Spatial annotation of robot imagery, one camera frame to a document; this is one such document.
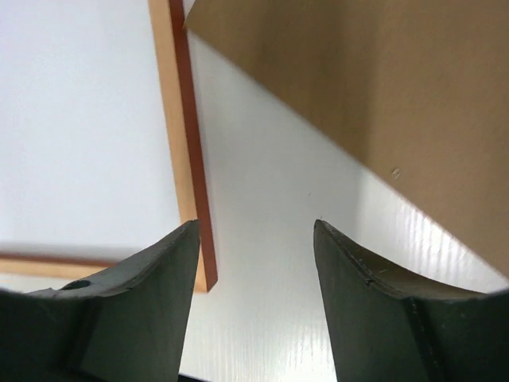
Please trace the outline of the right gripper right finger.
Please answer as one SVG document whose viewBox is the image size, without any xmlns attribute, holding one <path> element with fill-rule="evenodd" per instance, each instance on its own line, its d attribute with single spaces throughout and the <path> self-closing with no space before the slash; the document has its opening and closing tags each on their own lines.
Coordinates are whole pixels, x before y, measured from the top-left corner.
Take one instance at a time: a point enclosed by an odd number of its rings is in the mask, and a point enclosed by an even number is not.
<svg viewBox="0 0 509 382">
<path fill-rule="evenodd" d="M 313 248 L 338 380 L 507 380 L 506 290 L 428 279 L 322 220 Z"/>
</svg>

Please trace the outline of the orange wooden picture frame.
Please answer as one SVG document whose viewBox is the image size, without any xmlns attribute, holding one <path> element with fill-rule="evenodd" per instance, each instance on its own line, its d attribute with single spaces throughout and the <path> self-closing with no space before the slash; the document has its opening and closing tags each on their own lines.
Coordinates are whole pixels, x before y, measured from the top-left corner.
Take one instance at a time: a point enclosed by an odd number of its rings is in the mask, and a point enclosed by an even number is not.
<svg viewBox="0 0 509 382">
<path fill-rule="evenodd" d="M 208 293 L 218 281 L 218 271 L 184 5 L 183 1 L 148 1 L 148 7 L 178 212 L 182 223 L 200 220 L 201 245 L 194 291 Z M 1 251 L 1 273 L 78 279 L 113 267 L 116 261 Z"/>
</svg>

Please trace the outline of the printed photo sheet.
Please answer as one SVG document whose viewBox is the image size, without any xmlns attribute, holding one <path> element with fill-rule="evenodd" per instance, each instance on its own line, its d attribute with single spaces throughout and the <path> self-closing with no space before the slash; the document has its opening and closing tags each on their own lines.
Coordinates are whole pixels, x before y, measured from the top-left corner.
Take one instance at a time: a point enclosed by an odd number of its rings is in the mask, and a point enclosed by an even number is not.
<svg viewBox="0 0 509 382">
<path fill-rule="evenodd" d="M 147 2 L 2 2 L 2 248 L 119 259 L 179 223 Z"/>
</svg>

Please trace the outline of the brown frame backing board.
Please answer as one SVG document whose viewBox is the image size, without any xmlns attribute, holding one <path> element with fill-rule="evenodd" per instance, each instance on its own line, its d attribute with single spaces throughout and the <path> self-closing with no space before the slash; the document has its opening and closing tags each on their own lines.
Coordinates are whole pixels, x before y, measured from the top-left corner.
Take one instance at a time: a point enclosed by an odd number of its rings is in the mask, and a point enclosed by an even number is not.
<svg viewBox="0 0 509 382">
<path fill-rule="evenodd" d="M 505 1 L 197 1 L 187 28 L 503 274 Z"/>
</svg>

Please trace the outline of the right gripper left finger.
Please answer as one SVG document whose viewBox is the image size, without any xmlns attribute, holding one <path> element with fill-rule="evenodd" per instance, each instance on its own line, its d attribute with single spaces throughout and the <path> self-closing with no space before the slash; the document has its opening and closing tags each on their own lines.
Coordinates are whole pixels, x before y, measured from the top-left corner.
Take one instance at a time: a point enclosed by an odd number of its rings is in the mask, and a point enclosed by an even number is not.
<svg viewBox="0 0 509 382">
<path fill-rule="evenodd" d="M 3 290 L 2 380 L 178 380 L 199 251 L 191 220 L 59 290 Z"/>
</svg>

